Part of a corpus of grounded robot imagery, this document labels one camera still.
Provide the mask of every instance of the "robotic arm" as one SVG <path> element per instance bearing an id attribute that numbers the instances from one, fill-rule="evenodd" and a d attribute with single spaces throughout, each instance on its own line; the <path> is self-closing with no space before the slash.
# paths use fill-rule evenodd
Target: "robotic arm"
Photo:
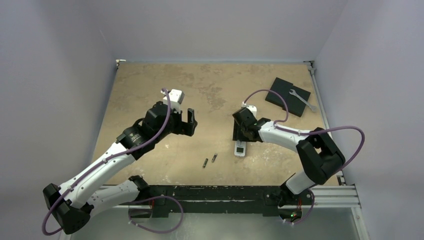
<path id="1" fill-rule="evenodd" d="M 163 93 L 167 96 L 154 104 L 144 118 L 138 119 L 132 126 L 126 128 L 116 138 L 116 142 L 90 166 L 59 186 L 51 183 L 44 188 L 43 194 L 47 207 L 51 209 L 58 202 L 51 213 L 66 234 L 78 231 L 91 217 L 108 208 L 150 197 L 149 185 L 140 176 L 132 176 L 122 184 L 108 189 L 99 190 L 99 188 L 121 169 L 153 150 L 155 144 L 167 135 L 173 133 L 192 136 L 194 134 L 197 121 L 193 109 L 187 110 L 188 121 L 182 121 L 181 103 L 184 93 L 176 89 Z M 168 105 L 171 109 L 168 122 L 160 135 L 151 141 L 166 120 Z M 131 150 L 143 144 L 145 144 L 144 147 Z M 127 151 L 126 154 L 113 157 L 125 151 Z M 81 177 L 82 180 L 73 186 Z"/>
<path id="2" fill-rule="evenodd" d="M 313 134 L 322 128 L 314 131 L 281 125 L 277 128 L 270 119 L 257 120 L 248 107 L 242 107 L 232 116 L 240 128 L 242 136 L 238 137 L 243 141 L 273 143 L 299 154 L 303 171 L 280 186 L 280 207 L 296 202 L 299 194 L 310 187 L 324 184 L 345 164 L 345 157 L 328 133 Z"/>

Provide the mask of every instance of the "white wall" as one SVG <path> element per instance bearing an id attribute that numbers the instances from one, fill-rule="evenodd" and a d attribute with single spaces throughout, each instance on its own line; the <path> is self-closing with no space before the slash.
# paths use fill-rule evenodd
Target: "white wall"
<path id="1" fill-rule="evenodd" d="M 114 58 L 80 3 L 41 2 L 0 2 L 0 239 L 5 240 L 45 239 L 42 190 L 90 161 L 114 76 Z"/>
<path id="2" fill-rule="evenodd" d="M 307 61 L 347 0 L 90 0 L 117 59 Z"/>
<path id="3" fill-rule="evenodd" d="M 346 169 L 372 239 L 424 239 L 424 1 L 350 0 L 316 59 L 330 126 L 357 125 Z M 335 133 L 352 153 L 358 134 Z"/>

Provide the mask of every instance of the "beige table surface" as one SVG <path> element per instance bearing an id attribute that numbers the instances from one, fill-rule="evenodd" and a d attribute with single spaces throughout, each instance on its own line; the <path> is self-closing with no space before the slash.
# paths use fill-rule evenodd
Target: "beige table surface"
<path id="1" fill-rule="evenodd" d="M 297 153 L 270 143 L 248 143 L 246 157 L 234 156 L 232 113 L 252 92 L 269 89 L 276 77 L 311 92 L 318 106 L 310 74 L 302 64 L 151 64 L 122 63 L 116 74 L 94 151 L 100 157 L 122 131 L 145 116 L 160 101 L 161 88 L 185 93 L 187 108 L 195 110 L 198 126 L 192 137 L 170 134 L 155 149 L 124 168 L 108 184 L 120 184 L 140 175 L 150 185 L 280 185 L 302 169 Z M 285 112 L 257 93 L 248 104 L 257 117 L 283 119 Z M 303 116 L 290 114 L 285 126 L 303 130 L 323 127 L 319 112 L 306 108 Z M 211 159 L 218 157 L 214 163 Z M 209 158 L 206 168 L 202 168 Z M 338 185 L 335 177 L 327 185 Z"/>

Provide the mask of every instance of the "wrench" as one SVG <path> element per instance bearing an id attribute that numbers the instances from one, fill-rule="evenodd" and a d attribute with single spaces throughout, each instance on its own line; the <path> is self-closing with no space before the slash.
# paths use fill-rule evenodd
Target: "wrench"
<path id="1" fill-rule="evenodd" d="M 311 105 L 309 102 L 305 101 L 305 99 L 303 99 L 301 96 L 299 96 L 294 89 L 290 89 L 290 91 L 288 93 L 295 96 L 300 101 L 302 101 L 304 104 L 306 104 L 312 112 L 315 113 L 317 111 L 318 107 Z"/>

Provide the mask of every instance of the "white remote control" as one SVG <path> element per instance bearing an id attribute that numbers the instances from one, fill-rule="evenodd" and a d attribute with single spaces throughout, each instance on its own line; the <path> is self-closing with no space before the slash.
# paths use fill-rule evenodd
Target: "white remote control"
<path id="1" fill-rule="evenodd" d="M 248 108 L 252 112 L 253 116 L 256 118 L 256 112 L 258 111 L 258 109 L 253 105 L 247 105 L 246 108 Z M 235 141 L 234 155 L 240 158 L 246 156 L 246 146 L 247 145 L 245 141 Z"/>

